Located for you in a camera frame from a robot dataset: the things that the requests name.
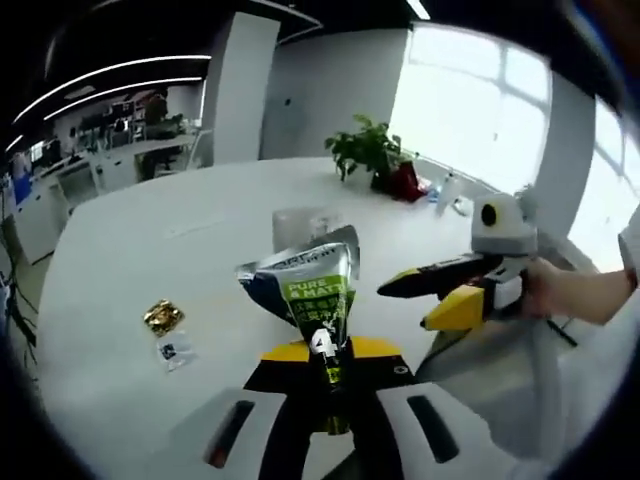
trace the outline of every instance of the white round table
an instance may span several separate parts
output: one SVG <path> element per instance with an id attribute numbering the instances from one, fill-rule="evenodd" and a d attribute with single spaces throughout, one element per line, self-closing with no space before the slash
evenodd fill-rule
<path id="1" fill-rule="evenodd" d="M 417 367 L 434 337 L 419 321 L 437 300 L 376 289 L 399 271 L 468 251 L 469 218 L 351 190 L 328 158 L 212 167 L 101 196 L 76 209 L 60 238 L 38 325 L 46 412 L 100 476 L 166 447 L 187 415 L 241 387 L 263 352 L 299 338 L 234 276 L 236 265 L 272 253 L 272 212 L 296 206 L 330 206 L 355 225 L 362 264 L 350 333 L 387 338 Z M 171 373 L 142 321 L 161 298 L 185 312 L 180 329 L 199 357 Z M 349 450 L 333 445 L 342 445 L 337 462 Z M 310 451 L 308 461 L 318 457 L 332 458 Z"/>

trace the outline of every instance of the person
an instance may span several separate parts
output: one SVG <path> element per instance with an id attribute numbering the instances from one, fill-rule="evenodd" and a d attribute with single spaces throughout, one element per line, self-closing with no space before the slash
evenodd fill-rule
<path id="1" fill-rule="evenodd" d="M 76 154 L 78 148 L 78 139 L 76 137 L 76 127 L 71 127 L 69 130 L 69 136 L 65 138 L 63 145 L 63 155 L 73 157 Z"/>
<path id="2" fill-rule="evenodd" d="M 167 116 L 167 89 L 153 93 L 144 107 L 144 121 L 147 126 L 155 126 Z"/>

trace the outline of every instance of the bright window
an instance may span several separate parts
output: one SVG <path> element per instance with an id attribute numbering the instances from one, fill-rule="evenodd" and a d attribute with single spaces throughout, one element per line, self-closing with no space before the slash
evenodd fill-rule
<path id="1" fill-rule="evenodd" d="M 42 157 L 42 148 L 44 147 L 44 142 L 38 142 L 34 145 L 31 146 L 31 148 L 29 149 L 29 155 L 31 157 L 31 161 L 35 162 L 37 161 L 40 157 Z"/>
<path id="2" fill-rule="evenodd" d="M 500 91 L 462 73 L 427 66 L 403 69 L 391 132 L 403 147 L 473 176 L 490 155 Z"/>
<path id="3" fill-rule="evenodd" d="M 410 41 L 390 122 L 403 147 L 505 192 L 533 183 L 550 110 L 544 61 L 429 24 Z"/>
<path id="4" fill-rule="evenodd" d="M 569 240 L 601 271 L 617 270 L 622 266 L 618 233 L 611 212 L 615 201 L 612 195 L 620 186 L 618 177 L 607 161 L 597 152 L 576 215 Z"/>
<path id="5" fill-rule="evenodd" d="M 635 191 L 640 192 L 640 149 L 631 135 L 625 138 L 624 173 Z"/>
<path id="6" fill-rule="evenodd" d="M 622 268 L 618 234 L 638 207 L 640 155 L 625 138 L 618 117 L 596 101 L 594 154 L 587 185 L 569 239 L 601 271 Z"/>
<path id="7" fill-rule="evenodd" d="M 537 56 L 520 48 L 507 48 L 505 79 L 513 88 L 546 102 L 549 99 L 549 69 Z"/>
<path id="8" fill-rule="evenodd" d="M 532 183 L 540 166 L 546 117 L 535 105 L 513 95 L 502 98 L 499 123 L 487 182 L 498 190 L 515 193 Z"/>
<path id="9" fill-rule="evenodd" d="M 602 100 L 596 101 L 596 147 L 617 165 L 622 162 L 622 128 L 614 111 Z"/>
<path id="10" fill-rule="evenodd" d="M 495 40 L 442 27 L 416 27 L 410 62 L 437 65 L 497 79 L 500 47 Z"/>

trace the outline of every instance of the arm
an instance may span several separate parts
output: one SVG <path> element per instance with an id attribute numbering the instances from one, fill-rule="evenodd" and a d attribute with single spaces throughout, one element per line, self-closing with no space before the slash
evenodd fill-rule
<path id="1" fill-rule="evenodd" d="M 577 317 L 604 325 L 622 307 L 635 285 L 626 271 L 583 274 L 560 270 L 538 259 L 529 268 L 537 314 Z"/>

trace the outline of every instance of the white sleeve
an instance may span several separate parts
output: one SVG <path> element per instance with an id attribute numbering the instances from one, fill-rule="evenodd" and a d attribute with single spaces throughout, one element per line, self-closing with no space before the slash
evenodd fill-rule
<path id="1" fill-rule="evenodd" d="M 629 225 L 618 235 L 624 268 L 640 272 L 640 206 L 631 215 Z"/>

